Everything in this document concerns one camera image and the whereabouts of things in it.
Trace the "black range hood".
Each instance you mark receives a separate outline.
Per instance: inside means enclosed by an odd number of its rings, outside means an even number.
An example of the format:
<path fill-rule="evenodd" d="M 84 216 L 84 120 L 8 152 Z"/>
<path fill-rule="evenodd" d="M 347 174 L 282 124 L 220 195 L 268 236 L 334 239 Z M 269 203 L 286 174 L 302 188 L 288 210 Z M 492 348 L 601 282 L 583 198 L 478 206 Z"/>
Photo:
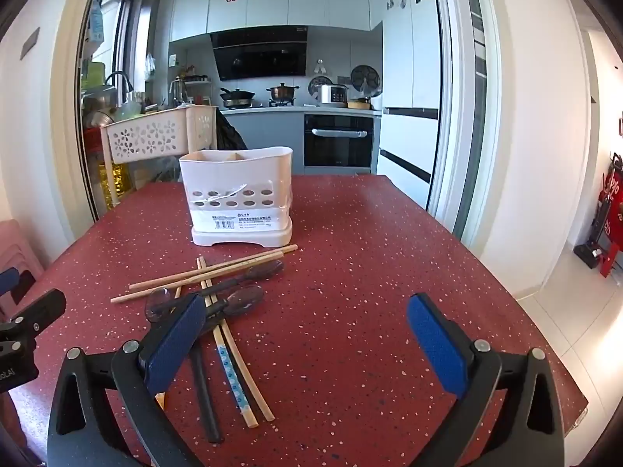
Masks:
<path fill-rule="evenodd" d="M 210 34 L 222 81 L 302 77 L 306 73 L 307 26 L 234 28 Z"/>

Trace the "white upper cabinets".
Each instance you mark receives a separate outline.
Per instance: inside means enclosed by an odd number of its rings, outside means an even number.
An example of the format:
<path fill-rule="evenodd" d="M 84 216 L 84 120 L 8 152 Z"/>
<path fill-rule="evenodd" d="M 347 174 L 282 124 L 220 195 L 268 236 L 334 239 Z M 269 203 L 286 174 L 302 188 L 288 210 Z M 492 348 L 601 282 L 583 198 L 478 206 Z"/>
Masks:
<path fill-rule="evenodd" d="M 169 40 L 280 25 L 369 31 L 370 0 L 173 0 Z"/>

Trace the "black plastic bag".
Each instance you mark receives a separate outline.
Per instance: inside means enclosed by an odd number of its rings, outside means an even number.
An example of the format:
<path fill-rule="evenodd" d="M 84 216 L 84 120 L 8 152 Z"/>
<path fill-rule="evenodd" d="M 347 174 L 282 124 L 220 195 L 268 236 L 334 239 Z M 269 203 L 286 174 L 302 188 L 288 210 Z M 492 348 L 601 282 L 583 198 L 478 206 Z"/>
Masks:
<path fill-rule="evenodd" d="M 247 150 L 242 136 L 219 109 L 215 110 L 216 148 L 222 151 Z"/>

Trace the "kitchen faucet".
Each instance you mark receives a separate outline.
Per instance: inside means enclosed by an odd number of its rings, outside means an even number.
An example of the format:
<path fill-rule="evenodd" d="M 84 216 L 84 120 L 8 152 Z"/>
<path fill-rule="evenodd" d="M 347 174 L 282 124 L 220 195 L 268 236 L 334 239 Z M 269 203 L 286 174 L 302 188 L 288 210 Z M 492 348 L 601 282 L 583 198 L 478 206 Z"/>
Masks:
<path fill-rule="evenodd" d="M 125 71 L 113 71 L 104 79 L 104 83 L 115 86 L 115 89 L 117 89 L 118 104 L 123 104 L 132 98 L 134 86 L 130 81 L 129 75 Z"/>

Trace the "white plastic utensil caddy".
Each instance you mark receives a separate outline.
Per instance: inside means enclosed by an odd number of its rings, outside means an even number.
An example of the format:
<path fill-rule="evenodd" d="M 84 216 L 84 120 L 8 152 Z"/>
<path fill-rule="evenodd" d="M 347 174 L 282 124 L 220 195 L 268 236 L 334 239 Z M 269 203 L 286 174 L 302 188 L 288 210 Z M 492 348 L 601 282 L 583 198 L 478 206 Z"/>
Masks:
<path fill-rule="evenodd" d="M 281 248 L 290 243 L 292 150 L 203 150 L 180 159 L 192 241 Z"/>

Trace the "pink perforated storage cart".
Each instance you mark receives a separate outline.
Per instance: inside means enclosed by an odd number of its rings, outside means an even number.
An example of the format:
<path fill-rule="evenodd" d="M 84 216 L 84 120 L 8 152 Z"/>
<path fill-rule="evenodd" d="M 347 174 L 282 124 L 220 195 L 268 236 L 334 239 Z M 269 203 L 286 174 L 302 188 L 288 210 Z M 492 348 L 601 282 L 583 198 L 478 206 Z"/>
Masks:
<path fill-rule="evenodd" d="M 112 206 L 119 205 L 113 165 L 216 148 L 216 107 L 183 104 L 100 128 Z"/>

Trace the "steel cooking pot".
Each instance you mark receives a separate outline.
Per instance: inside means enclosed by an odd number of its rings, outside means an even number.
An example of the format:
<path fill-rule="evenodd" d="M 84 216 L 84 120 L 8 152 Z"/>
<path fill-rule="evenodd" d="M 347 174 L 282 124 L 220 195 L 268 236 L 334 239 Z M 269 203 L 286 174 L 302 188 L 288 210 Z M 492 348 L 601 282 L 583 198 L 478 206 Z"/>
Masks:
<path fill-rule="evenodd" d="M 267 89 L 269 94 L 269 100 L 273 104 L 293 104 L 296 99 L 298 86 L 287 86 L 284 82 L 281 82 L 278 86 L 272 86 Z"/>

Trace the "black built-in oven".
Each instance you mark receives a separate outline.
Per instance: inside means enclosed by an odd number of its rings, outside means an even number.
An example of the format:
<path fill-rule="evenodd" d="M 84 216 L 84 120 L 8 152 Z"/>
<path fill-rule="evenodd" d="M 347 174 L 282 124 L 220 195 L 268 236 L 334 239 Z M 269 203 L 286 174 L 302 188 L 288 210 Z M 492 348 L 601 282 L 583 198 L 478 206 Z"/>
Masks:
<path fill-rule="evenodd" d="M 304 165 L 307 168 L 371 168 L 374 129 L 372 117 L 305 115 Z"/>

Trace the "silver rice cooker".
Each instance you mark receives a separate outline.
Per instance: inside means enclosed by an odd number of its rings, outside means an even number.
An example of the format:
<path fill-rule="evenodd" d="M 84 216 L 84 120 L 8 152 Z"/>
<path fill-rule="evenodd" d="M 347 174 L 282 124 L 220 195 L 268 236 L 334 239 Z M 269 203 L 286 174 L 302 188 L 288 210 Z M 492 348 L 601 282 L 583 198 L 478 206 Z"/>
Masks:
<path fill-rule="evenodd" d="M 347 106 L 348 89 L 342 84 L 322 84 L 317 89 L 317 100 L 331 107 Z"/>

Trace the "bamboo chopstick blue pattern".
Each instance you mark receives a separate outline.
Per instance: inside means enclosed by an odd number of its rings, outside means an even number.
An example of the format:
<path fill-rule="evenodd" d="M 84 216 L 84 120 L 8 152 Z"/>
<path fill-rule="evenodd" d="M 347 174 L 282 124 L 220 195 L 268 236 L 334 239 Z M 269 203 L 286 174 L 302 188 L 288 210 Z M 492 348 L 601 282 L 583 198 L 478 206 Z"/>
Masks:
<path fill-rule="evenodd" d="M 248 403 L 245 391 L 239 381 L 238 375 L 236 374 L 236 368 L 234 367 L 233 360 L 230 356 L 221 324 L 222 321 L 218 321 L 215 328 L 212 330 L 212 335 L 215 339 L 216 351 L 218 351 L 218 357 L 220 358 L 231 394 L 236 401 L 236 407 L 239 409 L 246 426 L 250 429 L 257 428 L 259 425 L 258 420 Z"/>

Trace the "dark plastic spoon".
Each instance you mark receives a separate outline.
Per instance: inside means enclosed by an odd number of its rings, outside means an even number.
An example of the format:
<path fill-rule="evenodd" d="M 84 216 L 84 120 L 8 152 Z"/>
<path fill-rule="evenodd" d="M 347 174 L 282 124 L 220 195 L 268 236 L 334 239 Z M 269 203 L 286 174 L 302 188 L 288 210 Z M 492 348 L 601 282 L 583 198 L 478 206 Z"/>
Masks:
<path fill-rule="evenodd" d="M 207 308 L 206 321 L 200 335 L 204 335 L 208 332 L 212 333 L 212 330 L 215 328 L 218 321 L 225 320 L 228 317 L 237 316 L 227 314 L 225 312 L 226 306 L 227 302 L 225 302 L 225 300 L 217 300 L 214 304 L 210 305 Z M 248 309 L 242 314 L 247 313 L 252 308 Z M 207 439 L 211 444 L 221 444 L 224 440 L 224 436 L 221 431 L 220 425 L 218 425 L 218 417 L 216 416 L 215 406 L 213 406 L 211 394 L 209 391 L 209 377 L 207 375 L 203 359 L 201 339 L 197 339 L 193 343 L 190 349 L 189 358 L 194 378 L 196 396 L 197 400 L 199 401 L 201 422 L 204 426 Z"/>
<path fill-rule="evenodd" d="M 249 268 L 244 274 L 227 278 L 206 290 L 199 292 L 203 298 L 211 298 L 215 295 L 218 300 L 225 300 L 227 306 L 225 312 L 229 315 L 240 315 L 255 306 L 263 296 L 263 290 L 259 286 L 246 287 L 241 291 L 232 292 L 227 298 L 224 292 L 233 290 L 237 286 L 242 286 L 251 281 L 261 281 L 273 276 L 283 270 L 283 263 L 280 260 L 262 263 Z M 175 307 L 176 298 L 167 289 L 158 289 L 151 293 L 146 301 L 145 314 L 150 323 L 157 323 L 170 314 Z"/>

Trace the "white refrigerator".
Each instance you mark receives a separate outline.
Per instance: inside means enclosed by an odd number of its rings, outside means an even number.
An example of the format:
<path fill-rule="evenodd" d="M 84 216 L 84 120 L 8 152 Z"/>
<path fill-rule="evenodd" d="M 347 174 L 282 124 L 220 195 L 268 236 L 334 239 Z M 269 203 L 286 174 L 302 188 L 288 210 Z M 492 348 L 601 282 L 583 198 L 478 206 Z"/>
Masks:
<path fill-rule="evenodd" d="M 442 46 L 437 0 L 383 0 L 377 173 L 427 208 L 435 167 Z"/>

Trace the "black wok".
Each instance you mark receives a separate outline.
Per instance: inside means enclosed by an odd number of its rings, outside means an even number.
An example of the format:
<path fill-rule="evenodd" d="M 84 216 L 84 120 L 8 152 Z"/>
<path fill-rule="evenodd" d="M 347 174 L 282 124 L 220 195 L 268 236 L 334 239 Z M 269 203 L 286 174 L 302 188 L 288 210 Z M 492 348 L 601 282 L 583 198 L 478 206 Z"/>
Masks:
<path fill-rule="evenodd" d="M 246 109 L 246 107 L 252 106 L 255 94 L 240 89 L 229 90 L 222 88 L 220 96 L 226 109 Z"/>

